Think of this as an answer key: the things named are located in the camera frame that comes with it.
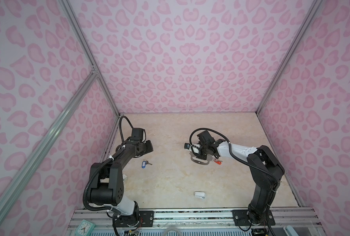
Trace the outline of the blue tagged key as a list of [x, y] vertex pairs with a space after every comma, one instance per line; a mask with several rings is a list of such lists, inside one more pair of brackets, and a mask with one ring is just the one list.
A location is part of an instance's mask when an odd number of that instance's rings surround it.
[[148, 166], [148, 165], [152, 165], [149, 161], [147, 161], [147, 160], [144, 160], [143, 162], [142, 162], [142, 168], [144, 169], [146, 166]]

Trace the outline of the red tagged key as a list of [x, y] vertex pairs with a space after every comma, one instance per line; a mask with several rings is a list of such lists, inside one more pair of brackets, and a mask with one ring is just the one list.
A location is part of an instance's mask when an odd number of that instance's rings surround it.
[[218, 165], [222, 164], [222, 161], [220, 161], [219, 159], [213, 158], [212, 161]]

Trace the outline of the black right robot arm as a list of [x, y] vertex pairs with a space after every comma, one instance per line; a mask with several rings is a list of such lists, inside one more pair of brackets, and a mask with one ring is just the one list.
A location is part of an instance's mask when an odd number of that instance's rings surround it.
[[185, 149], [193, 154], [192, 161], [230, 157], [250, 168], [255, 182], [253, 198], [248, 205], [247, 220], [260, 225], [269, 219], [270, 207], [275, 199], [285, 170], [268, 146], [245, 147], [233, 144], [225, 135], [210, 128], [198, 128], [190, 134]]

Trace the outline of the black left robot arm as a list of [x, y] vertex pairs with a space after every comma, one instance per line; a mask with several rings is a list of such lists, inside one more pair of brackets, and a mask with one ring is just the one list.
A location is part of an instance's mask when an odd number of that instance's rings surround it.
[[144, 129], [133, 128], [131, 136], [117, 147], [113, 155], [91, 165], [82, 196], [85, 209], [105, 210], [114, 222], [121, 220], [129, 226], [135, 227], [140, 222], [138, 203], [124, 196], [123, 169], [130, 160], [153, 151], [151, 141], [145, 136]]

